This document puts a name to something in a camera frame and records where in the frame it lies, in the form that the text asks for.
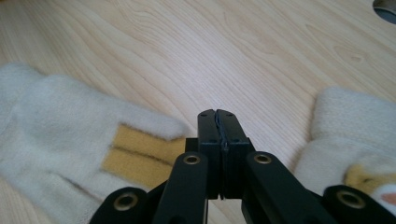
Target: yellow fabric patch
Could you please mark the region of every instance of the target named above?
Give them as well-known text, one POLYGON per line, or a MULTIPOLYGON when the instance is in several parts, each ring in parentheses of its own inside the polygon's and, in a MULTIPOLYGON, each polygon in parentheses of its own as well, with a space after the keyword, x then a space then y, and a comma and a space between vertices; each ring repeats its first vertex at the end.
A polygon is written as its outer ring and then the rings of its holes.
POLYGON ((166 141, 121 124, 102 168, 150 189, 169 178, 185 138, 166 141))
POLYGON ((396 183, 396 173, 370 174, 361 164, 353 164, 346 172, 344 183, 366 194, 372 194, 377 188, 389 183, 396 183))

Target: wood grain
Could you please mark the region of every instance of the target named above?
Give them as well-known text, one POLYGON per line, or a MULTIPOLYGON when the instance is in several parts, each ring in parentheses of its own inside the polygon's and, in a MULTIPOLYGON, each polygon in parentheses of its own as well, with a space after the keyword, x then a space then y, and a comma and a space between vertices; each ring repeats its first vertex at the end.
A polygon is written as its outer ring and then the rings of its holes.
MULTIPOLYGON (((371 0, 0 1, 0 65, 22 61, 182 119, 235 113, 290 169, 329 86, 396 102, 396 26, 371 0)), ((0 181, 0 223, 50 223, 0 181)), ((241 223, 213 202, 210 223, 241 223)))

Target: black object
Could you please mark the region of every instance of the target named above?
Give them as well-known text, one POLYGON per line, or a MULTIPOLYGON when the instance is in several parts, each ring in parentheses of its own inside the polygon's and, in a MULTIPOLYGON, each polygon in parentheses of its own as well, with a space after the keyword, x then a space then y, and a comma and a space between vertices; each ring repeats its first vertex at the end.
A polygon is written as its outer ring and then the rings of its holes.
POLYGON ((236 116, 198 115, 198 138, 186 140, 168 181, 149 193, 125 188, 110 194, 91 224, 206 223, 207 200, 241 199, 247 223, 396 223, 388 210, 347 186, 320 197, 305 189, 272 154, 256 151, 236 116))

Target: white knitted glove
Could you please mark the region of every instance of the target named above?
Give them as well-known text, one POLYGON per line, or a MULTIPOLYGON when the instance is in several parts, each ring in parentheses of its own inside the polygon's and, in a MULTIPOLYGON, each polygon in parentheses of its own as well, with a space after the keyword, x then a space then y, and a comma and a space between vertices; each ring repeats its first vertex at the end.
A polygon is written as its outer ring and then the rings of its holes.
POLYGON ((396 104, 329 88, 317 99, 311 135, 294 174, 321 195, 344 184, 349 166, 362 158, 396 158, 396 104))
POLYGON ((175 119, 20 63, 0 69, 0 174, 59 223, 87 223, 131 183, 100 170, 119 124, 173 139, 175 119))

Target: wooden table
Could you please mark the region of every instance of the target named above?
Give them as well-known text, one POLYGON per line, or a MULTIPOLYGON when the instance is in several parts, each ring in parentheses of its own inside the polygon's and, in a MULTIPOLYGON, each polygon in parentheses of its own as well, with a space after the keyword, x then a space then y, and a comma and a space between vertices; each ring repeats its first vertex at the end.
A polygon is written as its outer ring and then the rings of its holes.
MULTIPOLYGON (((291 170, 329 86, 396 102, 396 25, 372 0, 3 0, 0 65, 67 74, 189 124, 234 112, 258 150, 291 170)), ((238 201, 209 223, 243 223, 238 201)), ((0 223, 51 223, 0 181, 0 223)))

